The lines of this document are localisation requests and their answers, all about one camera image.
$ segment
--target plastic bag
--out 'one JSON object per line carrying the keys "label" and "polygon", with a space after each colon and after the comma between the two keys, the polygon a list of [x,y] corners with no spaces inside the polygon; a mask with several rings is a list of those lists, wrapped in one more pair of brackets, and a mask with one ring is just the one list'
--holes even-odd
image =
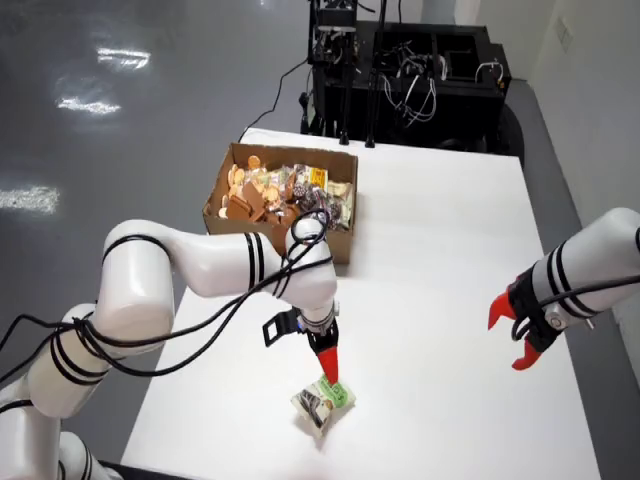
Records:
{"label": "plastic bag", "polygon": [[325,375],[291,398],[316,437],[322,437],[335,409],[349,408],[355,401],[349,387],[340,382],[331,385]]}

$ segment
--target metal pole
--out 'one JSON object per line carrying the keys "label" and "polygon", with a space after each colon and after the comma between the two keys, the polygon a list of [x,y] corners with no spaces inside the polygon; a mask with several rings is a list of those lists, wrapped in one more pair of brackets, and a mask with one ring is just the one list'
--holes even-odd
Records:
{"label": "metal pole", "polygon": [[367,90],[367,140],[365,147],[374,148],[376,146],[373,138],[376,123],[378,121],[378,106],[380,103],[380,50],[382,49],[382,35],[384,33],[384,23],[387,14],[387,0],[380,2],[380,16],[378,17],[378,32],[373,46],[373,56],[371,59],[371,70],[369,71],[369,86]]}

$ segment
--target cardboard box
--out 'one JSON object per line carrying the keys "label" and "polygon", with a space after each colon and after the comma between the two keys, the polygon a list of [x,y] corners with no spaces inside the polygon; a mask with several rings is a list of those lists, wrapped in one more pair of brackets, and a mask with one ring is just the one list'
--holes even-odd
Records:
{"label": "cardboard box", "polygon": [[297,147],[271,147],[266,145],[249,145],[232,143],[222,162],[215,187],[202,209],[204,223],[210,234],[221,233],[264,233],[281,255],[284,254],[284,227],[273,226],[268,223],[250,223],[228,220],[218,217],[218,210],[222,204],[222,197],[229,193],[227,174],[235,163],[239,168],[247,168],[251,155],[257,155],[267,170],[274,170],[283,165],[293,167],[297,163],[311,167],[324,168],[329,172],[329,180],[334,182],[349,182],[353,185],[353,214],[351,225],[346,232],[329,230],[327,241],[333,261],[336,264],[347,264],[351,256],[351,241],[356,223],[356,201],[358,193],[358,157],[342,152],[317,150]]}

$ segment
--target power outlet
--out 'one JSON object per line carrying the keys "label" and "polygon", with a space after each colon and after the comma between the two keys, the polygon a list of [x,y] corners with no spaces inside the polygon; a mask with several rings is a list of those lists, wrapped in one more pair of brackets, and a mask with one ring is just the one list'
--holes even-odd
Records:
{"label": "power outlet", "polygon": [[558,40],[560,40],[560,45],[562,45],[562,50],[564,50],[564,53],[567,53],[573,41],[573,34],[571,30],[569,30],[569,27],[567,27],[567,23],[563,17],[556,19],[555,29]]}

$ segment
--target black stripe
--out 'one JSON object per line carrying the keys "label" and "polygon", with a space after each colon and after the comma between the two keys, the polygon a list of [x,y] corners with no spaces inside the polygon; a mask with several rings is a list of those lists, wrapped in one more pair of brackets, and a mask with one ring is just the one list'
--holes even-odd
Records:
{"label": "black stripe", "polygon": [[[567,242],[564,242],[558,248],[558,253],[556,253],[556,268],[558,269],[558,276],[560,277],[560,282],[562,282],[562,287],[564,288],[565,292],[568,292],[569,290],[571,290],[571,285],[569,285],[569,280],[567,279],[567,276],[564,273],[564,266],[562,265],[562,250],[566,243]],[[580,299],[575,295],[572,295],[571,297],[569,297],[569,299],[571,299],[571,301],[575,304],[576,307],[578,307],[583,312],[586,312],[589,316],[598,314],[598,312],[590,309],[584,303],[582,303]]]}
{"label": "black stripe", "polygon": [[60,362],[60,359],[58,358],[58,355],[55,352],[55,347],[54,347],[54,343],[53,343],[53,337],[51,337],[51,340],[49,342],[50,343],[49,350],[51,351],[51,359],[53,360],[53,364],[56,366],[56,368],[58,369],[58,371],[62,374],[62,376],[64,378],[69,380],[71,383],[75,383],[76,385],[81,385],[83,387],[88,387],[88,386],[91,386],[91,385],[97,385],[102,381],[101,378],[98,379],[98,380],[83,380],[81,378],[76,378],[73,375],[71,375],[71,373],[64,368],[64,366]]}
{"label": "black stripe", "polygon": [[264,280],[264,254],[262,253],[262,240],[260,235],[254,233],[256,237],[256,245],[258,246],[258,282]]}
{"label": "black stripe", "polygon": [[84,446],[84,472],[82,472],[81,480],[87,480],[87,471],[89,470],[89,449],[84,442],[82,442],[82,445]]}
{"label": "black stripe", "polygon": [[64,363],[66,363],[71,368],[71,370],[73,370],[77,374],[82,375],[83,377],[89,377],[89,378],[102,378],[107,373],[109,373],[109,370],[105,370],[103,372],[90,372],[88,370],[85,370],[84,368],[80,368],[73,360],[69,358],[69,355],[67,355],[67,352],[65,352],[64,348],[62,348],[62,340],[60,340],[60,335],[56,335],[55,339],[56,339],[56,346],[58,347],[58,353],[62,357],[62,360],[64,360]]}
{"label": "black stripe", "polygon": [[149,235],[142,235],[142,234],[126,235],[122,238],[119,238],[118,240],[113,242],[111,245],[109,245],[109,248],[107,248],[107,250],[104,252],[104,255],[102,256],[102,263],[104,263],[105,258],[107,258],[107,255],[109,255],[114,248],[119,247],[123,243],[132,242],[134,240],[143,240],[145,242],[153,243],[154,245],[157,245],[162,250],[164,250],[164,253],[166,253],[167,256],[170,256],[169,250],[167,250],[167,248],[157,238],[153,238],[153,237],[150,237]]}
{"label": "black stripe", "polygon": [[93,349],[93,347],[89,345],[89,343],[87,342],[87,339],[84,338],[84,333],[82,333],[79,328],[75,328],[74,331],[76,332],[76,335],[78,336],[78,340],[80,340],[80,343],[82,344],[82,346],[87,349],[87,352],[89,352],[91,355],[93,355],[96,358],[102,359],[102,357],[98,355],[96,351]]}
{"label": "black stripe", "polygon": [[[553,276],[553,256],[556,255],[556,258],[557,258],[558,250],[562,248],[563,245],[564,243],[560,245],[558,248],[556,248],[553,252],[551,252],[551,254],[549,255],[549,259],[547,260],[547,277],[549,277],[549,285],[551,286],[551,291],[553,292],[554,295],[558,295],[560,293],[560,290],[558,289],[558,286],[556,285],[556,279]],[[573,308],[567,305],[567,302],[565,302],[564,300],[560,300],[558,303],[562,308],[564,308],[567,311],[569,315],[572,315],[578,318],[586,318],[578,314],[577,312],[575,312]]]}
{"label": "black stripe", "polygon": [[256,259],[253,258],[253,242],[248,233],[244,234],[244,238],[247,240],[247,246],[249,247],[249,288],[253,288],[256,282]]}
{"label": "black stripe", "polygon": [[551,287],[551,292],[554,295],[558,295],[560,293],[560,291],[558,290],[558,287],[556,286],[556,279],[553,277],[552,261],[553,261],[553,254],[556,253],[556,250],[551,252],[547,257],[547,278],[549,279],[549,286]]}

